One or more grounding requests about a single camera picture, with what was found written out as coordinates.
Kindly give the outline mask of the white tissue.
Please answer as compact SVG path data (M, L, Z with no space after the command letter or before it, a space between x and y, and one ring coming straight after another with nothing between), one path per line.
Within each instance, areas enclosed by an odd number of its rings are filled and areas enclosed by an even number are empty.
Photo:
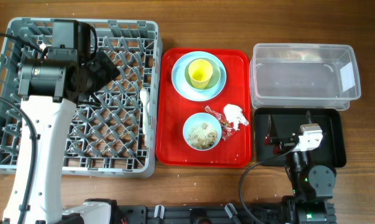
M249 121L243 115L243 110L239 106L227 104L223 108L223 113L225 114L226 120L233 125L233 129L236 131L239 130L240 124L245 126L249 124Z

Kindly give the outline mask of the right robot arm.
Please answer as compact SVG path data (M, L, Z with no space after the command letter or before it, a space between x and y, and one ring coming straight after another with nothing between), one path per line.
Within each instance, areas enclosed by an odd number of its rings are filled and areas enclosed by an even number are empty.
M266 145L273 145L273 154L285 155L285 171L292 184L293 196L284 196L278 209L279 223L336 223L335 209L327 200L333 198L336 170L314 164L310 152L320 147L323 131L306 112L307 124L298 133L282 138L270 115Z

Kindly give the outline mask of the small blue food bowl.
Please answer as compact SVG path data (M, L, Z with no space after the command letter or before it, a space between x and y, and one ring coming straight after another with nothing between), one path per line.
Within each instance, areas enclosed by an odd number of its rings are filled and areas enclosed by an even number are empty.
M183 138L191 148L208 151L221 140L220 123L208 113L193 114L183 125Z

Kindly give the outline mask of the white plastic spoon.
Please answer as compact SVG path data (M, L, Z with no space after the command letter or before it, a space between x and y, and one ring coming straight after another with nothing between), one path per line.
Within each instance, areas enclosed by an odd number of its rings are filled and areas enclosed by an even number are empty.
M142 88L139 92L139 97L142 103L142 130L144 137L144 144L149 147L149 100L150 94L147 89Z

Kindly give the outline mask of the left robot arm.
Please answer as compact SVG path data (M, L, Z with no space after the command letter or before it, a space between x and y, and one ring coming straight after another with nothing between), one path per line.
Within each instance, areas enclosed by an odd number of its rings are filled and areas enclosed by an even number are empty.
M62 220L61 177L67 135L82 98L119 75L102 50L86 61L75 49L51 48L19 70L16 108L22 116L17 170L4 223L58 223Z

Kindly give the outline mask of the red candy wrapper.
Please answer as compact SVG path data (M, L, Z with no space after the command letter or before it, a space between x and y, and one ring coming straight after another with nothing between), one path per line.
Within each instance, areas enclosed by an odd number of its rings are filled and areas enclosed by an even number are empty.
M212 110L209 106L205 106L204 110L218 120L221 126L221 138L223 140L229 139L232 135L236 133L236 130L233 128L233 125L229 123L221 113Z

